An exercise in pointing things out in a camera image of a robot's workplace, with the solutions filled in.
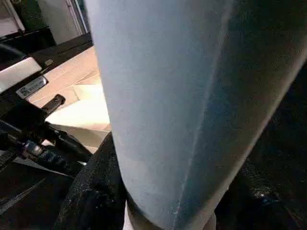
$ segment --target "beige tile floor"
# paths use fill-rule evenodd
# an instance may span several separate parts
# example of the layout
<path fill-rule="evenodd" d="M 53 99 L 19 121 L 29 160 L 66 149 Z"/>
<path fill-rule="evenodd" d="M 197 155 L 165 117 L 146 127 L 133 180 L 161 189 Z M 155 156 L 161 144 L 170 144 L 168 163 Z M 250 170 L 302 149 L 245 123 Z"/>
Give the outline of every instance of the beige tile floor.
<path fill-rule="evenodd" d="M 64 96 L 65 104 L 47 121 L 74 135 L 94 152 L 111 130 L 94 48 L 47 72 L 45 77 L 49 83 L 29 101 L 42 107 L 56 94 Z"/>

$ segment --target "silver label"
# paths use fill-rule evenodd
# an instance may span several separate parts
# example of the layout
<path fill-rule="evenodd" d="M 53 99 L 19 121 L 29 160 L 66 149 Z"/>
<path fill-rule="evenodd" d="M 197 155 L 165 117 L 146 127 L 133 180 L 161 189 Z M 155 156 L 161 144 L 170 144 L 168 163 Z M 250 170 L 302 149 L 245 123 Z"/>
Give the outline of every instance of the silver label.
<path fill-rule="evenodd" d="M 41 89 L 43 86 L 47 85 L 47 83 L 48 81 L 46 78 L 44 78 L 43 76 L 39 76 L 35 80 L 31 81 L 30 83 L 17 90 L 16 93 L 18 94 L 18 96 L 24 99 Z"/>

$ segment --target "black fabric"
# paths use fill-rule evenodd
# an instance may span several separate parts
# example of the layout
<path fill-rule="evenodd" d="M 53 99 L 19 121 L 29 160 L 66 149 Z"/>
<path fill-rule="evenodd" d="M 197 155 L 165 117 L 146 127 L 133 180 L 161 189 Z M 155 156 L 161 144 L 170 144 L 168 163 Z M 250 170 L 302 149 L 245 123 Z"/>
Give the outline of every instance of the black fabric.
<path fill-rule="evenodd" d="M 123 228 L 126 191 L 111 133 L 77 175 L 53 230 Z"/>

